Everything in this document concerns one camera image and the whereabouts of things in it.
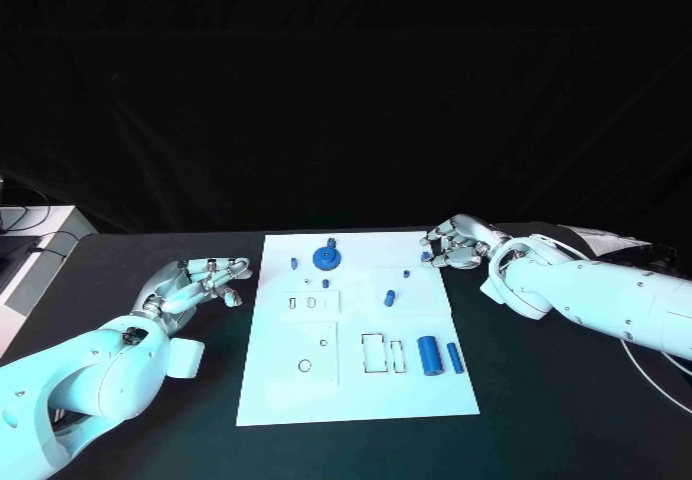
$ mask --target black curtain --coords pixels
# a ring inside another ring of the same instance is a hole
[[[537,24],[422,9],[5,6],[2,173],[103,231],[430,225],[465,212],[681,247],[690,31],[646,13]]]

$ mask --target robotic hand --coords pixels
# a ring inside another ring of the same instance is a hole
[[[512,238],[469,215],[448,220],[422,245],[439,239],[443,253],[430,264],[471,269],[486,257],[481,290],[517,313],[540,320],[556,308],[577,324],[692,360],[691,281],[592,261],[543,235]]]
[[[146,283],[130,315],[0,368],[0,472],[48,478],[87,445],[152,403],[166,375],[192,378],[204,344],[169,337],[198,303],[241,298],[226,283],[250,260],[172,262]],[[55,425],[48,408],[76,412]]]

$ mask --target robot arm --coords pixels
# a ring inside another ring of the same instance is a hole
[[[484,293],[534,320],[553,308],[577,324],[692,360],[692,282],[592,261],[553,239],[512,238],[458,215],[422,240],[442,239],[433,266],[475,268],[489,259]],[[576,259],[559,245],[577,254]]]
[[[251,277],[249,264],[247,258],[172,262],[146,283],[130,315],[0,368],[3,478],[48,478],[142,413],[166,375],[195,377],[204,344],[171,335],[198,303],[223,297],[228,306],[241,304],[226,283]],[[74,420],[53,425],[50,407],[74,412]]]

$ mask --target white board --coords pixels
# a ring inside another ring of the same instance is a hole
[[[424,235],[422,231],[266,237],[237,425],[479,413],[443,279],[439,270],[420,263],[422,253],[432,252],[419,243]],[[324,272],[312,258],[331,237],[342,263]],[[299,260],[296,270],[292,257]],[[384,305],[388,290],[397,292],[393,307]],[[315,307],[308,308],[311,298]],[[384,335],[387,373],[365,373],[364,333]],[[423,374],[417,339],[426,335],[437,338],[440,347],[445,374],[436,377]],[[406,373],[394,372],[393,340],[403,343]],[[461,375],[448,353],[450,342],[458,343],[465,363]],[[312,362],[308,373],[299,369],[303,359]]]

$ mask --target small blue object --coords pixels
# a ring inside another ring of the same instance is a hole
[[[448,344],[448,351],[450,352],[452,364],[455,365],[455,372],[465,373],[465,366],[459,358],[458,346],[453,343]]]
[[[334,270],[339,266],[339,263],[342,263],[342,254],[335,247],[337,241],[334,238],[331,238],[328,241],[328,246],[315,251],[313,263],[315,266],[324,271]]]
[[[394,297],[396,297],[396,293],[394,293],[394,290],[390,290],[387,292],[387,297],[386,297],[386,305],[388,307],[391,307],[394,305]]]
[[[436,337],[427,336],[419,339],[419,350],[422,352],[423,373],[427,377],[435,377],[445,372]]]

